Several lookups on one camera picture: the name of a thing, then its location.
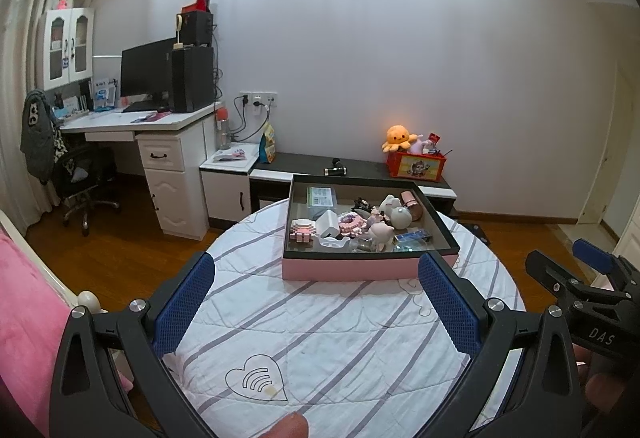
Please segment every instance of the black object on floor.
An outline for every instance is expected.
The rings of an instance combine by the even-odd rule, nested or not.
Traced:
[[[477,223],[461,223],[460,225],[462,225],[465,229],[468,229],[476,238],[482,241],[482,243],[484,243],[486,246],[488,247],[491,246],[491,242],[489,241],[489,238],[486,237],[486,234],[484,233],[480,225],[478,225]]]

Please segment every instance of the beige curtain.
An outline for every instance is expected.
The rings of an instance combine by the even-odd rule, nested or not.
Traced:
[[[57,2],[0,0],[0,209],[22,234],[58,203],[50,187],[27,173],[20,152],[22,104],[36,88],[38,21]]]

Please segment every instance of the pink blanket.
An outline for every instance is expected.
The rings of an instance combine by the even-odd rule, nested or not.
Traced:
[[[27,418],[49,436],[49,393],[69,307],[0,231],[0,376]]]

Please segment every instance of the octopus plush toy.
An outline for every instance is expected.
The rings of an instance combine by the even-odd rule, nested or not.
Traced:
[[[386,131],[386,142],[382,144],[382,151],[398,151],[398,149],[409,149],[412,142],[418,140],[418,135],[409,135],[409,131],[404,126],[391,126]]]

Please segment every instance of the white quilted tablecloth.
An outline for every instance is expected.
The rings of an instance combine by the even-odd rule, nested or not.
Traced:
[[[456,351],[417,279],[283,281],[286,216],[287,201],[272,204],[212,244],[215,282],[165,363],[220,438],[259,436],[292,411],[308,419],[313,438],[411,438],[468,355]],[[442,218],[460,245],[456,272],[523,310],[495,255]],[[518,356],[477,424],[495,414]]]

